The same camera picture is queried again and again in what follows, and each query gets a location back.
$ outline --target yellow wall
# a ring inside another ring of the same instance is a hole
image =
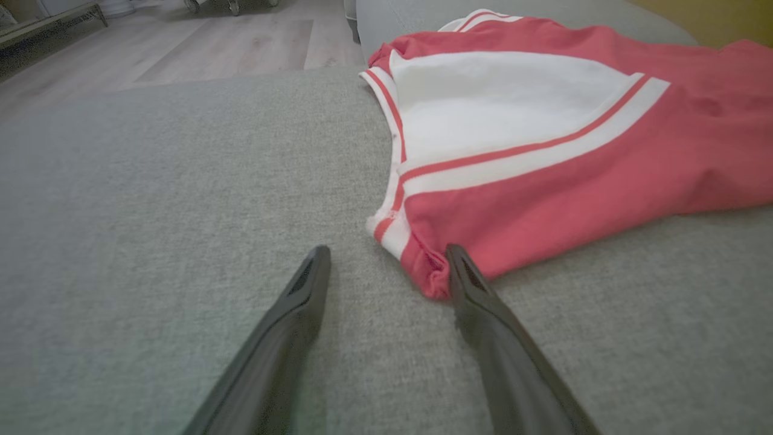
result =
[[[5,6],[13,15],[16,22],[28,22],[37,20],[37,16],[43,17],[35,0],[0,0],[0,5]]]
[[[773,47],[773,0],[632,0],[720,48],[751,39]]]

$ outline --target laminate flooring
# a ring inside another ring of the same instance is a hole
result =
[[[0,51],[0,122],[62,101],[133,87],[363,65],[342,0],[133,1],[136,12],[85,22]]]

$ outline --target sofa cushion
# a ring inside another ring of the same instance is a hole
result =
[[[492,432],[450,304],[364,230],[391,138],[357,72],[125,91],[0,127],[0,433],[179,433],[321,243],[294,433]],[[762,433],[772,221],[673,217],[492,287],[605,433]]]
[[[667,19],[624,0],[356,0],[357,29],[368,59],[382,43],[408,33],[436,31],[476,9],[549,18],[566,27],[609,26],[646,43],[695,45]]]

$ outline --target gray sofa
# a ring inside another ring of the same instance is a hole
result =
[[[550,18],[573,29],[609,26],[646,43],[696,44],[684,29],[626,0],[344,0],[344,9],[356,23],[366,59],[382,43],[438,30],[476,9]]]
[[[0,433],[179,433],[321,243],[293,433],[492,432],[451,305],[364,230],[390,133],[358,72],[137,89],[0,126]],[[767,433],[771,257],[762,207],[492,285],[604,433]]]

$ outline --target wall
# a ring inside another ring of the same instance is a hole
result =
[[[773,47],[773,0],[631,0],[690,32],[704,46],[739,39]]]

